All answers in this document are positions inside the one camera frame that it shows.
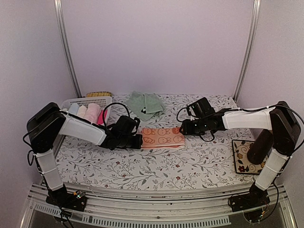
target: green cloth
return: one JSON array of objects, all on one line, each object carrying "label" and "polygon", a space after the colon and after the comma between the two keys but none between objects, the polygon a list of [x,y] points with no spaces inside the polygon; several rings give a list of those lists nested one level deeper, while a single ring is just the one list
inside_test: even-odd
[{"label": "green cloth", "polygon": [[125,104],[142,121],[148,121],[153,116],[159,116],[165,111],[165,106],[156,94],[142,94],[134,91]]}]

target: white wall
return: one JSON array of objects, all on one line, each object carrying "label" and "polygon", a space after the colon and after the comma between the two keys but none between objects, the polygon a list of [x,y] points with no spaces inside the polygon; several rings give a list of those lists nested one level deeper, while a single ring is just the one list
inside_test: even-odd
[{"label": "white wall", "polygon": [[48,102],[75,97],[53,0],[0,1],[0,227],[13,228],[32,182],[26,123]]},{"label": "white wall", "polygon": [[234,92],[250,0],[62,1],[83,94]]},{"label": "white wall", "polygon": [[[265,0],[239,105],[285,100],[304,117],[304,1]],[[298,227],[304,227],[304,147],[283,173]]]}]

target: orange cloth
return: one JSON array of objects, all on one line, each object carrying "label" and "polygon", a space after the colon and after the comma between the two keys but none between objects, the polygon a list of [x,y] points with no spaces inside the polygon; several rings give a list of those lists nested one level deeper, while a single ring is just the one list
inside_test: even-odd
[{"label": "orange cloth", "polygon": [[184,148],[185,137],[180,133],[180,128],[143,128],[143,149],[159,148]]}]

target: work surface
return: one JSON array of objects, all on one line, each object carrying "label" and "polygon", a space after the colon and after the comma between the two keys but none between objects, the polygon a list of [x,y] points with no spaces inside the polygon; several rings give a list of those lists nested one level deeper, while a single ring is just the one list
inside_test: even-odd
[{"label": "work surface", "polygon": [[[140,127],[171,128],[180,126],[177,112],[203,95],[160,95],[166,112]],[[235,108],[230,96],[205,96],[215,111]],[[113,97],[113,102],[124,102],[127,95]],[[109,123],[126,115],[123,107],[114,105]],[[180,119],[187,118],[181,112]],[[232,157],[233,139],[253,140],[249,129],[235,129],[215,133],[212,142],[197,136],[186,136],[186,147],[179,150],[121,150],[104,149],[90,143],[66,137],[57,155],[57,165],[65,182],[103,188],[129,190],[185,190],[214,188],[249,183],[252,175],[235,173]]]}]

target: metal pole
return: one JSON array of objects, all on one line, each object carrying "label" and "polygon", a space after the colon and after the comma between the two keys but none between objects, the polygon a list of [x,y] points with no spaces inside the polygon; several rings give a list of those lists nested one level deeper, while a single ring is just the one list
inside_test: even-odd
[{"label": "metal pole", "polygon": [[78,84],[78,80],[76,77],[76,73],[75,73],[75,69],[74,69],[74,65],[73,65],[73,61],[72,61],[72,56],[71,56],[71,52],[68,46],[68,41],[67,41],[67,32],[66,32],[66,27],[65,27],[65,22],[63,19],[63,11],[62,11],[62,6],[61,6],[61,0],[54,0],[55,3],[55,11],[56,11],[56,17],[57,17],[57,22],[58,22],[58,27],[59,27],[59,31],[60,31],[60,36],[61,36],[61,41],[63,44],[63,48],[65,51],[65,56],[66,56],[66,62],[67,62],[67,67],[69,69],[71,78],[72,78],[72,83],[73,83],[73,87],[75,90],[75,93],[77,95],[78,98],[81,98],[81,91],[80,91],[80,87]]},{"label": "metal pole", "polygon": [[238,102],[239,96],[241,94],[242,86],[245,80],[248,64],[249,64],[249,59],[250,59],[250,54],[253,46],[253,41],[255,38],[256,34],[256,29],[257,29],[257,22],[258,22],[258,15],[260,12],[260,4],[261,0],[254,0],[253,4],[253,10],[252,10],[252,18],[251,18],[251,24],[250,24],[250,31],[249,31],[249,37],[248,37],[248,43],[246,47],[246,52],[245,52],[245,57],[243,60],[241,72],[238,78],[237,82],[237,87],[233,95],[233,99]]}]

